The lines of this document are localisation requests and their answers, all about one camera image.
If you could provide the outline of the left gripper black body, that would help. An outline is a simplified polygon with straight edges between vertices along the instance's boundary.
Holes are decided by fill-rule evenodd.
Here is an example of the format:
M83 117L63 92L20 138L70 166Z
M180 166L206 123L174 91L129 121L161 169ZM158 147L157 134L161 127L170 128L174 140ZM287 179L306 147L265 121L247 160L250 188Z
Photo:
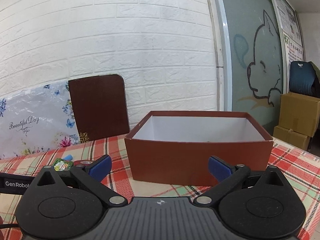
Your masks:
M48 169L35 177L1 173L1 193L44 197L59 195L72 188L79 187L69 172Z

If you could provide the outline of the cardboard box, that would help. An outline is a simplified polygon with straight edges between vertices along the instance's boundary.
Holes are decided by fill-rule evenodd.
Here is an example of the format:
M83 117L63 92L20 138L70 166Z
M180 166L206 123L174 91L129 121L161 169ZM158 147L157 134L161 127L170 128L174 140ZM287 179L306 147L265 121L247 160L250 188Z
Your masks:
M310 137L304 134L297 133L292 129L276 126L273 131L273 136L279 140L287 142L302 150L307 150L310 142Z
M313 137L319 124L319 98L297 93L280 97L279 126Z

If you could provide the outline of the red plaid bed sheet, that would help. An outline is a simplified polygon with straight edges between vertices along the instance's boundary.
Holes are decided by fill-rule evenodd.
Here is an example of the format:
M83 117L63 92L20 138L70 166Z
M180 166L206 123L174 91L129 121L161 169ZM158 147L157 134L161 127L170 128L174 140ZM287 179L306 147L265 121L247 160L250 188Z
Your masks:
M155 184L134 180L122 135L48 152L3 159L1 172L35 176L41 168L53 164L57 158L70 155L74 161L87 161L98 159L103 154L112 158L112 171L102 183L127 199L134 196L194 198L207 189L205 186ZM274 139L269 163L282 170L305 206L306 220L299 238L319 239L319 157Z

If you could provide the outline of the red brown storage box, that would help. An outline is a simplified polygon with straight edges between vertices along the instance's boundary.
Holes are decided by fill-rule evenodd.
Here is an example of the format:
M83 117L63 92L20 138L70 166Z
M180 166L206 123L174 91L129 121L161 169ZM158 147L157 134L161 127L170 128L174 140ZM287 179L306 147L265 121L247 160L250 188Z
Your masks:
M212 186L212 155L262 171L273 138L246 112L150 111L125 136L125 145L134 180Z

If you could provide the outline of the green small packet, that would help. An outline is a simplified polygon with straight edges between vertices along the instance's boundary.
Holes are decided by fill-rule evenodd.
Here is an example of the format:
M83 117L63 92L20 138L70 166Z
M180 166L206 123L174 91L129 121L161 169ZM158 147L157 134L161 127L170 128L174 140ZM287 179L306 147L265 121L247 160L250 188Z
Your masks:
M55 171L68 171L73 166L72 161L68 161L65 159L57 158L53 163L53 168Z

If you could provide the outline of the dark brown wooden headboard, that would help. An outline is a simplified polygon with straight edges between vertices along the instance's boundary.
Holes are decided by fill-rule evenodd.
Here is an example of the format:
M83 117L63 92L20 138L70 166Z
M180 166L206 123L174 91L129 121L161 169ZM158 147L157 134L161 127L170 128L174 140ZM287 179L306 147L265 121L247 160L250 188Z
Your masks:
M80 142L129 133L125 83L118 74L68 81Z

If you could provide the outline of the upper cardboard box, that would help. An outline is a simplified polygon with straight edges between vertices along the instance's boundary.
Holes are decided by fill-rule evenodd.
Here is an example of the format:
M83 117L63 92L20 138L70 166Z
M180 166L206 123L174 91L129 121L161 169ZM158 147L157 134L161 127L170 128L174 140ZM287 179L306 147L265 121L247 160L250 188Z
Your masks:
M313 137L319 124L319 98L297 93L280 97L279 126Z

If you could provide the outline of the blue chair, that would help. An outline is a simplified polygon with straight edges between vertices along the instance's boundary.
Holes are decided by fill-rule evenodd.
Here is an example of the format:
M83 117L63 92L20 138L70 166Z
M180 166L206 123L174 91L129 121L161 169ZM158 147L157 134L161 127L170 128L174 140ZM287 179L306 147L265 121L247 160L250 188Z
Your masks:
M290 63L289 91L319 98L319 79L311 62Z

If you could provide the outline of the floral white pillow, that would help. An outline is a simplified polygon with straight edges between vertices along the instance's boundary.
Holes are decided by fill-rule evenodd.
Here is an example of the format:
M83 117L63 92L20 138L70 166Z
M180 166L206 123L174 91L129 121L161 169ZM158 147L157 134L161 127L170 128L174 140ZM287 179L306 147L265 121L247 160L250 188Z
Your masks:
M1 97L0 141L1 159L78 144L68 81Z

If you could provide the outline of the blue marker pen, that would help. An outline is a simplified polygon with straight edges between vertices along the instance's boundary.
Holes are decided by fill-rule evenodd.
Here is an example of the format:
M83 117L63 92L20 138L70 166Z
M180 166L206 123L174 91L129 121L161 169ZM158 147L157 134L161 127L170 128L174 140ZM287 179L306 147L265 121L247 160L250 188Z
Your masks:
M63 159L66 161L71 161L73 159L73 157L72 157L72 155L69 154L69 155L65 156Z

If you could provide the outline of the glass door with cat drawing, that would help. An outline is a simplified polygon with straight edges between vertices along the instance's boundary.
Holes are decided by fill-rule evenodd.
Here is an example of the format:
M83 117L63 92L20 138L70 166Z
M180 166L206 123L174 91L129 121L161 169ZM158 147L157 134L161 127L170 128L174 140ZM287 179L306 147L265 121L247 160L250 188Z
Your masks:
M272 134L283 92L280 31L271 0L216 0L228 110L247 112Z

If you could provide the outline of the wall poster notices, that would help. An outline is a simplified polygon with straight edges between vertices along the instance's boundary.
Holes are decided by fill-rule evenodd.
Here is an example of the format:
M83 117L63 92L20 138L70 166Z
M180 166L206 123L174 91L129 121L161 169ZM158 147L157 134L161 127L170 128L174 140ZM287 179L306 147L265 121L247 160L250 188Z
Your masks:
M287 0L274 0L274 6L285 43L287 64L292 61L304 61L301 31L295 10Z

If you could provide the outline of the lower cardboard box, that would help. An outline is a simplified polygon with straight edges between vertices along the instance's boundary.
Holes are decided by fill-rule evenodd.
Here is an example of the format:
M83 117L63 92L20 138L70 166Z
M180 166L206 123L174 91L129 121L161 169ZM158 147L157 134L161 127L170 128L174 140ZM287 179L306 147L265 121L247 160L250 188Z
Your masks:
M302 150L307 150L310 142L310 137L304 134L297 133L292 129L276 126L273 131L273 136L279 140L287 142Z

